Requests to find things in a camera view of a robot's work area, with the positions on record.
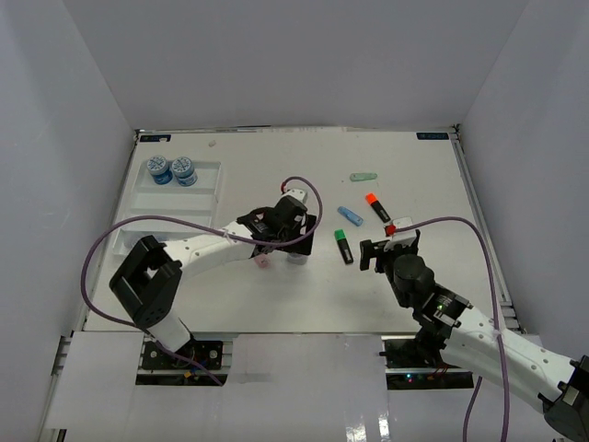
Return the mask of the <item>blue lidded jar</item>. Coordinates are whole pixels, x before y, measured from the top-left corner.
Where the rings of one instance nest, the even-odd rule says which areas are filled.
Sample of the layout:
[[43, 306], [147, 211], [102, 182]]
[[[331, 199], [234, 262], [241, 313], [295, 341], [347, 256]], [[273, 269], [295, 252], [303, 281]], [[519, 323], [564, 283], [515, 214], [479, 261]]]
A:
[[163, 156], [153, 156], [146, 161], [146, 170], [157, 185], [165, 185], [173, 180], [168, 160]]
[[195, 167], [188, 157], [174, 159], [170, 165], [170, 169], [180, 186], [190, 187], [198, 179]]

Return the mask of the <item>left blue table label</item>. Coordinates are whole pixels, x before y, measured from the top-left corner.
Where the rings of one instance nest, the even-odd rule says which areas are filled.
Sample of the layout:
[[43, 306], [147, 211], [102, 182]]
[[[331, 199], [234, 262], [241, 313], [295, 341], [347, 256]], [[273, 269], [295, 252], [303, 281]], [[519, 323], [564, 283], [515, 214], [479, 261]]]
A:
[[140, 143], [168, 143], [171, 139], [170, 134], [141, 134]]

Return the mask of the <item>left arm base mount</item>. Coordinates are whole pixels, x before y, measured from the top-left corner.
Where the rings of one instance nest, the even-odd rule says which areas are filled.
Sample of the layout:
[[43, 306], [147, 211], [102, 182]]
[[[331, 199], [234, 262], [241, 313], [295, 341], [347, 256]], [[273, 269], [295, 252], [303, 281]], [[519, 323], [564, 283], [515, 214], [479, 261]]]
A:
[[228, 376], [225, 343], [192, 340], [176, 355], [153, 341], [145, 341], [135, 384], [166, 387], [222, 387]]

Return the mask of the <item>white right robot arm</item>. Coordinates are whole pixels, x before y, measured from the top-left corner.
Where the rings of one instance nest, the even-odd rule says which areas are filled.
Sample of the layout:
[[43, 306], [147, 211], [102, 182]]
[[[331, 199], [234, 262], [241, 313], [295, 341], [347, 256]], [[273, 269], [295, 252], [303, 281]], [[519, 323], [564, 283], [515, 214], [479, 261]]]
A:
[[425, 366], [457, 366], [505, 387], [571, 441], [588, 438], [588, 358], [572, 359], [502, 328], [470, 301], [436, 283], [418, 243], [364, 240], [361, 270], [387, 277], [398, 304], [420, 329], [415, 354]]

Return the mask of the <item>right blue table label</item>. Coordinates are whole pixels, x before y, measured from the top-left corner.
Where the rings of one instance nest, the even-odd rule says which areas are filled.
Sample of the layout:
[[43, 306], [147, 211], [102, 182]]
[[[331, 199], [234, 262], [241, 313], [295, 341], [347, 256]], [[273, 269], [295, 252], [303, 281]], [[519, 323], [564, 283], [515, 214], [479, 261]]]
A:
[[449, 134], [448, 133], [440, 133], [440, 132], [417, 132], [416, 133], [417, 139], [418, 140], [429, 140], [429, 141], [434, 141], [434, 140], [448, 140], [449, 139]]

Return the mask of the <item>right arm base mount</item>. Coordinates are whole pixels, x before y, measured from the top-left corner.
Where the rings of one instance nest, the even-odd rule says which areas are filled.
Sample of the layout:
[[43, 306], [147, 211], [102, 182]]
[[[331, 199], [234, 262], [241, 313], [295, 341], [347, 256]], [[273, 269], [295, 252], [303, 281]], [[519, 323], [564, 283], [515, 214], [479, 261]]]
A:
[[385, 360], [389, 391], [474, 388], [475, 382], [470, 372], [426, 356], [412, 339], [384, 339], [379, 355]]

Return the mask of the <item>orange cap black highlighter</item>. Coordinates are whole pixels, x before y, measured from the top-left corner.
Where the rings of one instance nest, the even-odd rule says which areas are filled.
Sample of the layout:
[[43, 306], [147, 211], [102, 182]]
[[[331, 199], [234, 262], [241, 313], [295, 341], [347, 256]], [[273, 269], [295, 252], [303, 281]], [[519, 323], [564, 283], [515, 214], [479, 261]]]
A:
[[366, 194], [365, 200], [384, 224], [391, 222], [391, 217], [387, 210], [373, 193]]

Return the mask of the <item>clear jar of clips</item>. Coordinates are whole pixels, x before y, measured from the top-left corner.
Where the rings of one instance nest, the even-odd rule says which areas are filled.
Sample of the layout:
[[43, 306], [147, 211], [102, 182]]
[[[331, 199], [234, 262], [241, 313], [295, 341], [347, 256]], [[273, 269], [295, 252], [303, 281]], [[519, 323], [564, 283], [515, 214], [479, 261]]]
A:
[[140, 235], [135, 235], [133, 232], [131, 232], [124, 235], [122, 245], [124, 246], [125, 250], [131, 250], [140, 239]]

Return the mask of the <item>pink stapler case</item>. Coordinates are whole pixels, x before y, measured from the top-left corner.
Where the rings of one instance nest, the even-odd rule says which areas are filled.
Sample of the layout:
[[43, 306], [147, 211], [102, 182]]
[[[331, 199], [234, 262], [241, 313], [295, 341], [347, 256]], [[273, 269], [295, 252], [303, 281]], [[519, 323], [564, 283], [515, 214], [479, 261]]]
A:
[[264, 256], [258, 256], [258, 257], [256, 257], [254, 259], [254, 262], [261, 269], [267, 268], [269, 266], [269, 261]]

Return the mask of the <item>white compartment tray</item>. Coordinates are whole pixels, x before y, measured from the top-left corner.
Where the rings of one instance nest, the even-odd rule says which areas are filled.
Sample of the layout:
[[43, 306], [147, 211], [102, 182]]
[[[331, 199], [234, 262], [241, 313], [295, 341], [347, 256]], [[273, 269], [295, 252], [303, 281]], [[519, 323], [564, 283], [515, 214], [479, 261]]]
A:
[[[180, 186], [173, 179], [165, 185], [157, 185], [146, 170], [146, 161], [139, 164], [125, 184], [118, 221], [140, 215], [162, 215], [185, 220], [194, 224], [211, 227], [214, 224], [223, 180], [223, 169], [219, 162], [194, 160], [197, 181], [190, 187]], [[111, 251], [123, 256], [122, 240], [125, 234], [152, 235], [159, 241], [190, 238], [199, 232], [185, 226], [157, 220], [143, 220], [121, 227], [110, 237]]]

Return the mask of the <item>green cap black highlighter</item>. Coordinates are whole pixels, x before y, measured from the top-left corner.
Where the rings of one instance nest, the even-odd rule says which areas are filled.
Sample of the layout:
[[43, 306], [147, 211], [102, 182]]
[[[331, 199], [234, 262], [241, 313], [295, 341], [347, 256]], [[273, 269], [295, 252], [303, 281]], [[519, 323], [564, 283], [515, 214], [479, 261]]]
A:
[[338, 247], [338, 250], [341, 254], [343, 262], [346, 265], [353, 264], [353, 256], [352, 251], [349, 245], [349, 242], [346, 238], [345, 232], [342, 229], [337, 229], [334, 231], [334, 238]]

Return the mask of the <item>blue table label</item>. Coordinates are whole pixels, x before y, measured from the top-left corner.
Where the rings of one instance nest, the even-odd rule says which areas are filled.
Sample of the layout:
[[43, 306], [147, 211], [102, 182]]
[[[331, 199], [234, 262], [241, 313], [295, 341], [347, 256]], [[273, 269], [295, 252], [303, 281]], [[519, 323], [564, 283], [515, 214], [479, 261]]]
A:
[[448, 133], [440, 133], [440, 132], [417, 132], [416, 133], [417, 139], [418, 140], [429, 140], [429, 141], [434, 141], [434, 140], [448, 140], [449, 139], [449, 134]]
[[171, 139], [170, 134], [141, 134], [140, 143], [168, 143]]

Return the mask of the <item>blue stapler case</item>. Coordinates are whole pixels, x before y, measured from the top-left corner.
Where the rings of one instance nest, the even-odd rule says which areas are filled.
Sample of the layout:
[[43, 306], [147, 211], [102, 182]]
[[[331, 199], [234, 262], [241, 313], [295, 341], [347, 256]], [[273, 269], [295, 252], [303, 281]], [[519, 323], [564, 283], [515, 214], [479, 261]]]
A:
[[337, 211], [340, 215], [345, 217], [349, 222], [357, 227], [361, 226], [364, 222], [364, 220], [359, 215], [345, 206], [340, 206]]

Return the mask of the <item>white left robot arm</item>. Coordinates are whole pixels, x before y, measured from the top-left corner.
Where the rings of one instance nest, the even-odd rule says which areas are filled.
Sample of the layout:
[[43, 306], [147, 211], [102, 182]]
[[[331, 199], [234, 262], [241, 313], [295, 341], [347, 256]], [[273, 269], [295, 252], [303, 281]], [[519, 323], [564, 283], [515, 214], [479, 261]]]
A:
[[175, 367], [188, 365], [194, 344], [188, 327], [174, 311], [181, 279], [223, 264], [255, 259], [275, 250], [308, 256], [317, 217], [306, 208], [306, 192], [285, 192], [273, 207], [242, 215], [221, 229], [219, 236], [201, 234], [159, 242], [150, 235], [133, 246], [110, 279], [134, 326], [148, 332], [163, 346], [163, 356]]

